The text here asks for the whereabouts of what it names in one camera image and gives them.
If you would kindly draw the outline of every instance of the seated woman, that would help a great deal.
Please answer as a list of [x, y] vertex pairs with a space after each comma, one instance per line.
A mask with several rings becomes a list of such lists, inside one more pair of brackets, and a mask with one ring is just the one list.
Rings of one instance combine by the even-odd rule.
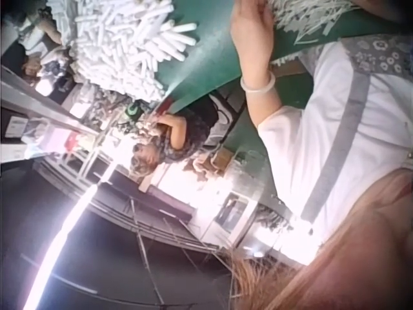
[[209, 95], [205, 95], [174, 115], [157, 119], [160, 135], [149, 143], [134, 146], [131, 170], [146, 176], [160, 163], [185, 160], [195, 154], [207, 140], [218, 113]]

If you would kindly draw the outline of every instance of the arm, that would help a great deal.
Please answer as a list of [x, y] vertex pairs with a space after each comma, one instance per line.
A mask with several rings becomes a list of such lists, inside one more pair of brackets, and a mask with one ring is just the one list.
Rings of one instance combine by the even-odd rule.
[[170, 146], [176, 150], [182, 149], [186, 139], [186, 119], [181, 116], [164, 114], [157, 122], [171, 127]]
[[[274, 17], [265, 0], [236, 0], [231, 35], [236, 47], [245, 85], [259, 90], [270, 81], [269, 62], [274, 47]], [[247, 93], [247, 106], [258, 127], [282, 104], [277, 90], [264, 94]]]

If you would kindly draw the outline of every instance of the floral fabric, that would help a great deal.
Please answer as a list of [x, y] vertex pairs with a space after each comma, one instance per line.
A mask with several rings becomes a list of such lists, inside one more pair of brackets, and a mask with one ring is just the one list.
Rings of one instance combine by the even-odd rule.
[[152, 143], [161, 149], [161, 162], [173, 163], [185, 160], [194, 155], [205, 143], [210, 127], [189, 108], [184, 108], [175, 114], [186, 119], [186, 139], [181, 150], [170, 145], [170, 130], [160, 137], [153, 137]]
[[387, 34], [341, 40], [355, 70], [390, 74], [413, 81], [410, 71], [410, 36]]

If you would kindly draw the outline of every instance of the workbench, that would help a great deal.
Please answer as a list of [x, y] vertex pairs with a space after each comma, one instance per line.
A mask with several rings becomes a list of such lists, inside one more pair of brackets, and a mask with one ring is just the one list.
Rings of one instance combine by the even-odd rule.
[[[198, 44], [188, 47], [188, 57], [183, 63], [165, 61], [159, 67], [158, 79], [170, 87], [175, 100], [170, 112], [177, 112], [241, 75], [229, 32], [233, 4], [233, 0], [174, 0], [176, 10], [172, 19], [179, 24], [196, 22], [198, 28], [191, 36], [198, 40]], [[327, 36], [318, 31], [305, 38], [309, 41], [318, 39], [317, 43], [294, 45], [295, 32], [278, 30], [273, 59], [340, 37], [394, 32], [399, 32], [396, 24], [363, 10], [354, 10], [343, 14]]]

